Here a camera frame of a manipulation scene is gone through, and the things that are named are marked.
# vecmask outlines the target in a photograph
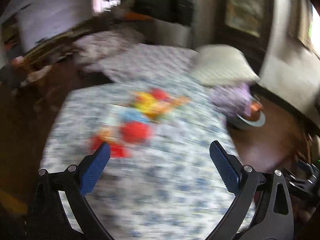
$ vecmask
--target pillow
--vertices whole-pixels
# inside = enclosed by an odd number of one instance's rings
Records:
[[[206,45],[198,51],[191,75],[203,86],[239,85],[260,80],[250,68],[243,53],[234,47]]]

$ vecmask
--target floral bedsheet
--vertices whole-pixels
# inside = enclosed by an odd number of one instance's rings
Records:
[[[108,84],[70,93],[47,140],[41,168],[63,171],[89,154],[89,138],[108,112],[109,104],[125,104],[132,91],[165,89],[191,101],[154,126],[146,143],[130,148],[129,173],[115,176],[107,164],[86,199],[115,239],[205,239],[234,199],[209,156],[209,145],[218,140],[237,155],[225,126],[225,116],[212,109],[204,88],[188,75],[175,79]],[[62,195],[71,225],[77,228]],[[242,225],[249,225],[252,204]]]

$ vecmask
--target orange toy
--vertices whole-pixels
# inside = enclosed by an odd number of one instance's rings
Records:
[[[151,136],[150,126],[136,121],[126,123],[120,132],[122,139],[127,143],[141,143]]]

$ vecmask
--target glass panel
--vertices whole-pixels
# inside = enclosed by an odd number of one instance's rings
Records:
[[[227,0],[226,24],[260,37],[265,0]]]

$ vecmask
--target dark clothing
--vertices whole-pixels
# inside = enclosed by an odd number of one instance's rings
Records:
[[[188,0],[135,0],[132,10],[166,22],[192,23],[193,5]]]

